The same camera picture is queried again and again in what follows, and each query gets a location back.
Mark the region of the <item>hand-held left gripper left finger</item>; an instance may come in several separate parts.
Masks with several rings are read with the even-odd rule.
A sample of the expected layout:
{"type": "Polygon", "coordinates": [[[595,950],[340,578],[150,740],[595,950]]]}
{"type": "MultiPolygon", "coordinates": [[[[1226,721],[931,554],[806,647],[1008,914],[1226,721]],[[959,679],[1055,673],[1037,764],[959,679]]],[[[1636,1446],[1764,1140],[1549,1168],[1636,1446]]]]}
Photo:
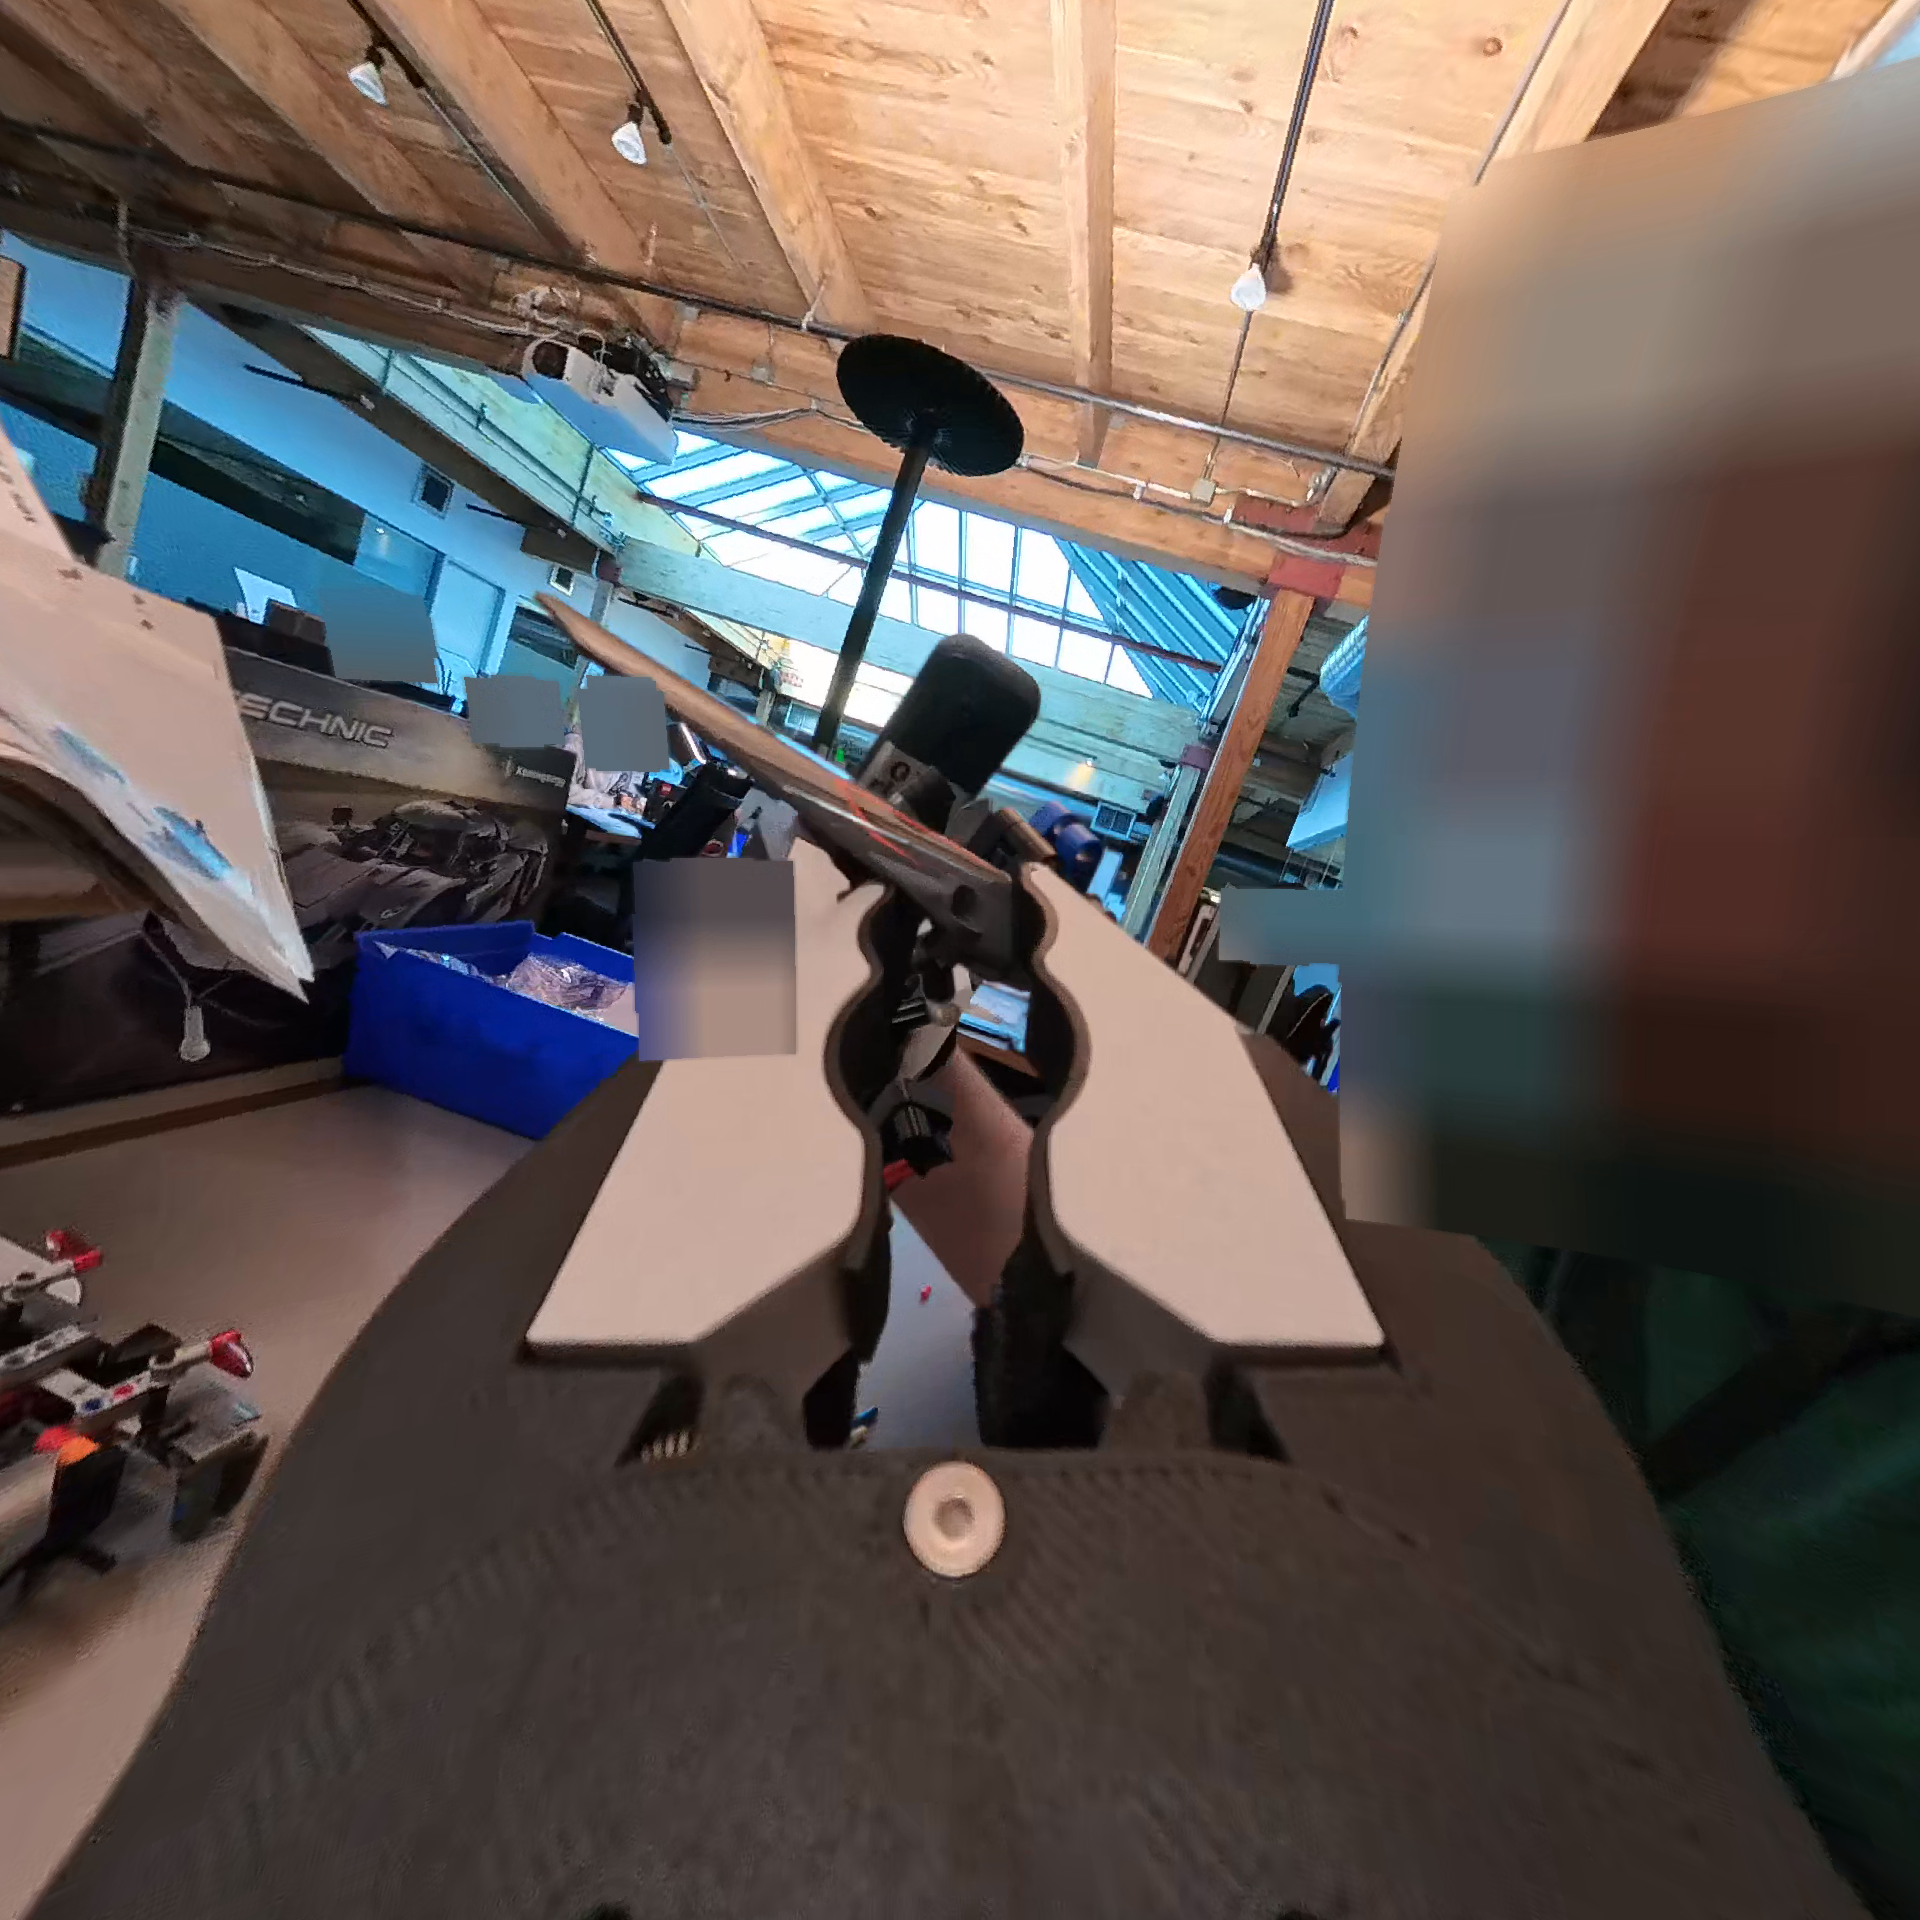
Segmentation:
{"type": "Polygon", "coordinates": [[[635,879],[655,1065],[526,1319],[526,1356],[769,1390],[845,1450],[888,1328],[880,1151],[845,1038],[888,981],[877,879],[635,879]]]}

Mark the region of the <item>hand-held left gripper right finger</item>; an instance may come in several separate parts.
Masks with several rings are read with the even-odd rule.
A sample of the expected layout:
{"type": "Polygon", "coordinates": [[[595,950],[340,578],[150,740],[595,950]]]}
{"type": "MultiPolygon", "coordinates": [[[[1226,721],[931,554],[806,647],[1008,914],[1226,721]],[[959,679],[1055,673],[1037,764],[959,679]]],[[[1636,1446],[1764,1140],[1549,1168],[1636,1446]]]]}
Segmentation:
{"type": "Polygon", "coordinates": [[[1266,1369],[1386,1335],[1250,1035],[1061,871],[1019,871],[1050,1106],[1023,1224],[971,1316],[986,1450],[1278,1450],[1266,1369]]]}

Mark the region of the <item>black grey lego frame assembly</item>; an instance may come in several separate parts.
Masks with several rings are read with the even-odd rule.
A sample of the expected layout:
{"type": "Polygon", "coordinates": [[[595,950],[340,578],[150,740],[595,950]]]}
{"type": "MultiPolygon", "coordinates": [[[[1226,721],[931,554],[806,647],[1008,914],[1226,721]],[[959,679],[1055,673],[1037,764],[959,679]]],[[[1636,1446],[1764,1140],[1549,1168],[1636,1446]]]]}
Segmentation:
{"type": "Polygon", "coordinates": [[[839,770],[825,752],[806,752],[584,613],[565,613],[565,633],[606,666],[597,694],[613,679],[655,686],[666,718],[720,772],[745,778],[733,806],[735,830],[745,830],[745,859],[792,859],[810,845],[831,854],[839,885],[869,879],[888,893],[880,1001],[857,1009],[849,1095],[877,1120],[888,1195],[940,1168],[954,1157],[954,1110],[926,1079],[954,1049],[960,980],[1019,980],[1014,879],[1023,867],[1050,859],[1050,839],[1014,810],[991,810],[986,791],[959,806],[954,821],[912,821],[861,791],[861,759],[839,770]]]}

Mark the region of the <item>person's right forearm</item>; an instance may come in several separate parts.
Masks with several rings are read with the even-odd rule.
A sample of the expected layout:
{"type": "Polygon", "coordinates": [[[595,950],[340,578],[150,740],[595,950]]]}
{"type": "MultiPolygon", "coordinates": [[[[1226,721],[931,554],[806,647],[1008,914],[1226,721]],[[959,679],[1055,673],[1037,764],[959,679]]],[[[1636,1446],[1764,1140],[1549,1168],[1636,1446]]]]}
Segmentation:
{"type": "Polygon", "coordinates": [[[960,1049],[926,1088],[954,1110],[954,1157],[905,1179],[897,1209],[968,1304],[986,1313],[1023,1233],[1034,1129],[960,1049]]]}

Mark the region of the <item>large lego car chassis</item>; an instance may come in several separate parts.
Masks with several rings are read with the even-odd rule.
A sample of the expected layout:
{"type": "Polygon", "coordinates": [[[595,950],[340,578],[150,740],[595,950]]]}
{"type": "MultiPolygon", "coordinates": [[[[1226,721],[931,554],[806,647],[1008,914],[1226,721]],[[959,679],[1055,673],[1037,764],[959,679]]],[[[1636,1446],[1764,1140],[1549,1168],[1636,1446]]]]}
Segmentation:
{"type": "Polygon", "coordinates": [[[181,1335],[161,1319],[104,1335],[89,1274],[104,1251],[70,1227],[0,1237],[0,1466],[4,1610],[52,1573],[111,1573],[126,1488],[166,1493],[170,1541],[223,1525],[267,1466],[241,1334],[181,1335]]]}

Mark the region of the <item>lego instruction book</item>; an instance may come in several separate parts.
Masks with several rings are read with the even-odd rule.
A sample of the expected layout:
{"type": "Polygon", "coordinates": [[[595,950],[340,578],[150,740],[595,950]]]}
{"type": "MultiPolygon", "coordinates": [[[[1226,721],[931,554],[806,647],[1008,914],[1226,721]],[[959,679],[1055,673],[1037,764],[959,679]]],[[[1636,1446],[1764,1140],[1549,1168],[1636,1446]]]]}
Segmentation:
{"type": "Polygon", "coordinates": [[[89,571],[0,445],[4,919],[161,914],[302,1001],[311,959],[212,613],[89,571]]]}

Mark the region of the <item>clear plastic bags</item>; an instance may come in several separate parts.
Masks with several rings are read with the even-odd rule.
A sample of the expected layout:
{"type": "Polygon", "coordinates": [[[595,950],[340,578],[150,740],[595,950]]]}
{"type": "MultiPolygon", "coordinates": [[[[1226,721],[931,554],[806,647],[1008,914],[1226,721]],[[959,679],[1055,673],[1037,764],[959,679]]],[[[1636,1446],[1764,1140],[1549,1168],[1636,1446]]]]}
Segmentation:
{"type": "Polygon", "coordinates": [[[471,980],[471,981],[485,981],[485,987],[500,987],[500,992],[518,992],[518,1001],[540,1001],[540,1006],[555,1006],[555,1009],[568,1009],[568,1012],[584,1012],[584,1021],[607,1021],[607,1023],[628,1021],[619,1009],[635,1006],[635,981],[581,969],[581,961],[565,961],[565,959],[540,959],[540,952],[526,952],[505,971],[485,971],[485,969],[478,969],[454,952],[426,952],[426,950],[400,950],[400,940],[376,940],[376,952],[436,961],[454,980],[471,980]]]}

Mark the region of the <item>blue plastic bin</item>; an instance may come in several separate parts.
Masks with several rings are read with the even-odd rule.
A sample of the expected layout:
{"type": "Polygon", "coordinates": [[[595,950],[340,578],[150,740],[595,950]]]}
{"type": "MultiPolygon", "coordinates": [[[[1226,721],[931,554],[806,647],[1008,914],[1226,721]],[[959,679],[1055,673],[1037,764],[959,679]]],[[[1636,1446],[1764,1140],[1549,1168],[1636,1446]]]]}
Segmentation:
{"type": "Polygon", "coordinates": [[[533,921],[357,930],[346,1079],[542,1140],[635,1059],[635,1035],[513,987],[524,961],[635,981],[628,952],[542,939],[533,921]]]}

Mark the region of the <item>dark printed box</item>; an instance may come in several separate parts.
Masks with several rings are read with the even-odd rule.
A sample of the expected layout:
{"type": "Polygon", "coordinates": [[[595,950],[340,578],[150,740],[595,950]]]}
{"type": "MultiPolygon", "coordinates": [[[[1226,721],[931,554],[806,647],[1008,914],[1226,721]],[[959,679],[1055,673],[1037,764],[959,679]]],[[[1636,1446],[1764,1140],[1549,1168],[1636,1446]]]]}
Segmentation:
{"type": "Polygon", "coordinates": [[[485,749],[450,706],[223,647],[311,959],[302,1001],[161,914],[4,926],[4,1117],[340,1059],[363,930],[540,921],[568,749],[485,749]]]}

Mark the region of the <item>white ceiling projector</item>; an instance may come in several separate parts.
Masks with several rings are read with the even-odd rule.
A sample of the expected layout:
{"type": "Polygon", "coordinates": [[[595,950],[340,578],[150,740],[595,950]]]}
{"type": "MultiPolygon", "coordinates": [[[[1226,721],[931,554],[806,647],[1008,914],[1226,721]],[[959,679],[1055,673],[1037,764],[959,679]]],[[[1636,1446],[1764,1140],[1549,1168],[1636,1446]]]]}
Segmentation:
{"type": "Polygon", "coordinates": [[[533,340],[524,351],[524,383],[606,456],[669,467],[683,452],[678,425],[649,403],[635,376],[613,376],[565,340],[533,340]]]}

